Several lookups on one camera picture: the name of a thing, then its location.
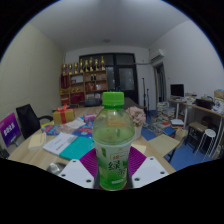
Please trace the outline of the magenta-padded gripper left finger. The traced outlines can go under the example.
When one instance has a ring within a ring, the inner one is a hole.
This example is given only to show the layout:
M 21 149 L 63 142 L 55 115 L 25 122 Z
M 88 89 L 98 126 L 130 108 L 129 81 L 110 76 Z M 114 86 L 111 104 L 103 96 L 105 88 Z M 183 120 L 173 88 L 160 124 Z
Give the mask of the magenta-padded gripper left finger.
M 98 189 L 100 176 L 96 150 L 91 149 L 81 159 L 72 159 L 61 171 L 59 177 L 84 188 Z

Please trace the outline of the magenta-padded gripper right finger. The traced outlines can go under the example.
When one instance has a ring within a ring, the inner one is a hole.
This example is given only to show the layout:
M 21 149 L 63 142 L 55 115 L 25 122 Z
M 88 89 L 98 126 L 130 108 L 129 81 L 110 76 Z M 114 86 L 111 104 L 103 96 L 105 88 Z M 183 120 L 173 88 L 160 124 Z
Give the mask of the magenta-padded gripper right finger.
M 128 159 L 127 188 L 141 188 L 163 177 L 169 173 L 154 157 L 146 157 L 136 148 L 131 147 Z

